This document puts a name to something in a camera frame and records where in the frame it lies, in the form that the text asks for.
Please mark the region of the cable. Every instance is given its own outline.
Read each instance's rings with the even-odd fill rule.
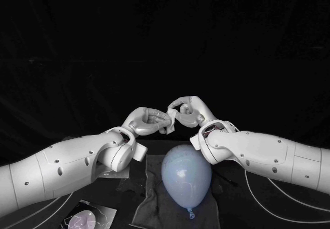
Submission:
[[[32,216],[35,216],[43,209],[46,209],[58,200],[60,197],[58,197],[39,211],[36,211],[33,214],[30,214],[29,216],[26,216],[20,221],[17,221],[16,223],[13,223],[11,225],[9,225],[4,229],[9,229],[10,227],[13,227],[14,225],[17,225],[19,223],[22,223],[24,220],[27,220]],[[47,217],[47,219],[33,228],[36,229],[47,220],[49,218],[56,214],[56,212]]]
[[[245,174],[245,178],[246,178],[246,183],[248,183],[248,187],[249,187],[249,181],[248,181],[248,176],[246,176],[246,174]],[[269,214],[272,214],[277,218],[280,218],[280,219],[282,219],[282,220],[285,220],[285,221],[290,221],[290,222],[294,222],[294,223],[307,223],[307,224],[330,223],[330,220],[327,220],[327,221],[314,221],[314,222],[308,222],[308,221],[295,221],[295,220],[285,219],[285,218],[277,216],[274,213],[271,213],[271,212],[265,209],[265,207],[261,205],[261,203],[259,203],[259,201],[256,200],[256,198],[255,198],[255,201],[258,202],[259,206],[264,208],[264,210],[265,210]]]
[[[310,208],[314,208],[314,209],[318,209],[318,210],[321,210],[321,211],[330,212],[330,210],[327,210],[327,209],[324,209],[324,208],[314,207],[314,206],[311,206],[311,205],[308,205],[308,204],[300,202],[297,199],[294,199],[294,198],[280,189],[280,187],[278,187],[277,185],[275,185],[275,187],[278,188],[278,190],[284,193],[284,195],[285,195],[290,199],[292,199],[295,202],[298,202],[298,203],[303,204],[304,206],[308,206]]]

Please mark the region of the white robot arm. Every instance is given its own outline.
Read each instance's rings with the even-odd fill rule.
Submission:
[[[170,117],[137,108],[121,127],[98,135],[62,141],[26,159],[0,167],[0,217],[40,201],[58,198],[91,184],[104,172],[120,172],[131,159],[141,161],[147,148],[138,135],[166,133]]]
[[[179,98],[169,108],[179,105],[176,119],[187,127],[202,127],[190,141],[210,164],[233,160],[246,171],[330,194],[328,149],[239,131],[229,121],[215,118],[197,96]]]

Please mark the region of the black backdrop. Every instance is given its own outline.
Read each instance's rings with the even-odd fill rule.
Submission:
[[[327,1],[9,1],[0,159],[197,95],[239,130],[330,148]],[[179,123],[170,135],[197,132]]]

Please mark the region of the inflated balloon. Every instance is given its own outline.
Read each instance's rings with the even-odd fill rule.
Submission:
[[[179,145],[170,149],[163,159],[161,178],[166,190],[176,203],[190,212],[206,195],[210,187],[212,170],[200,150],[192,145]]]

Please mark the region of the black table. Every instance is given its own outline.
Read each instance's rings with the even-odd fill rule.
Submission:
[[[189,141],[164,141],[164,140],[140,140],[137,142],[148,148],[147,154],[164,155],[167,151],[177,145],[189,144]],[[71,196],[60,210],[52,218],[37,227],[37,229],[56,229],[60,221],[66,217],[72,208],[84,199],[98,205],[117,209],[117,214],[111,229],[134,229],[128,224],[133,221],[137,206],[145,198],[145,158],[143,162],[131,160],[130,162],[130,179],[124,181],[124,186],[118,187],[121,179],[98,178],[92,184],[79,189]],[[251,195],[243,169],[233,161],[223,161],[212,166],[212,169],[222,176],[238,183],[238,187],[229,184],[213,173],[212,191],[218,202],[219,220],[222,229],[231,228],[254,228],[254,229],[277,229],[277,228],[303,228],[324,229],[330,224],[300,224],[287,222],[274,217],[258,205]],[[311,209],[297,202],[278,191],[265,177],[248,173],[251,189],[258,201],[265,208],[277,215],[287,219],[298,221],[324,221],[330,220],[330,213]],[[300,201],[310,205],[330,209],[330,196],[308,188],[297,185],[277,182],[281,189]],[[19,223],[11,229],[32,229],[59,209],[68,199],[60,199],[33,217]],[[19,211],[13,212],[0,219],[0,228],[17,222],[27,215],[43,208],[53,200],[36,203]]]

